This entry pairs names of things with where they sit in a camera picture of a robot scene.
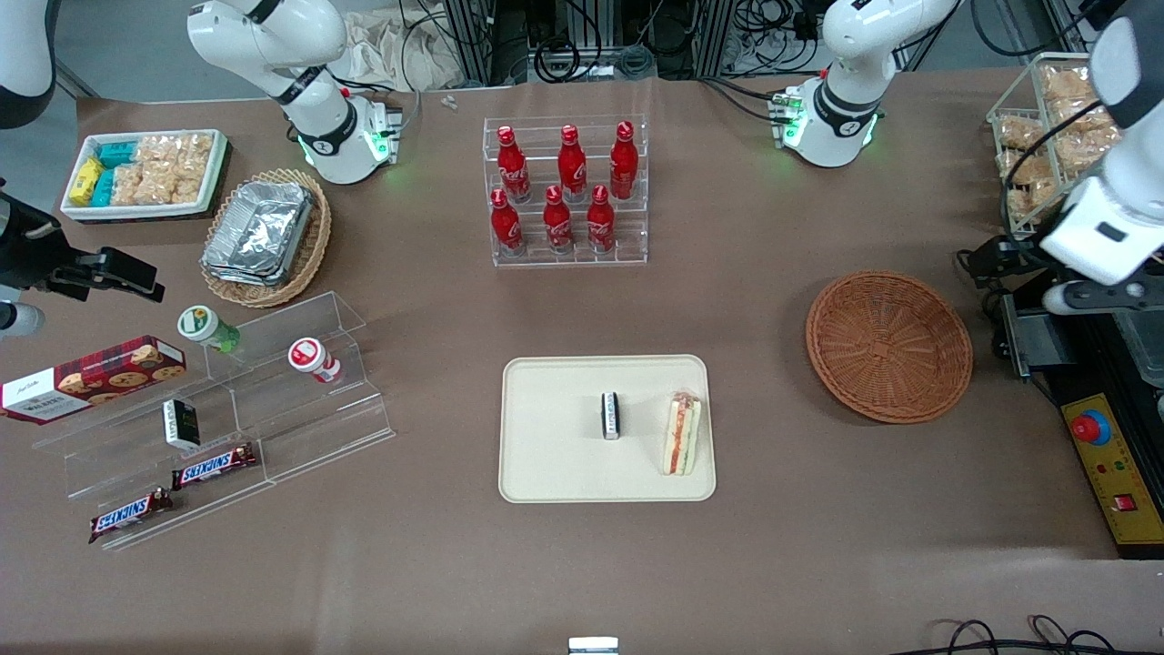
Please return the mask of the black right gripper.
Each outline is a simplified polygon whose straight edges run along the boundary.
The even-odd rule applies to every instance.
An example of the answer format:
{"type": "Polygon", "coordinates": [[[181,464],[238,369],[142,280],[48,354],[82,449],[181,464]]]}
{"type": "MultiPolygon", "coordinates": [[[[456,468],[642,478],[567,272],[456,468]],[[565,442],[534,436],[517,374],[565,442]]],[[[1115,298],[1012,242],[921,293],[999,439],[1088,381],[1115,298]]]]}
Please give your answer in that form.
{"type": "Polygon", "coordinates": [[[157,269],[122,250],[102,247],[94,256],[68,258],[68,240],[54,216],[8,194],[1,195],[1,285],[29,289],[54,273],[54,293],[87,297],[92,287],[119,290],[162,302],[166,287],[157,269]]]}

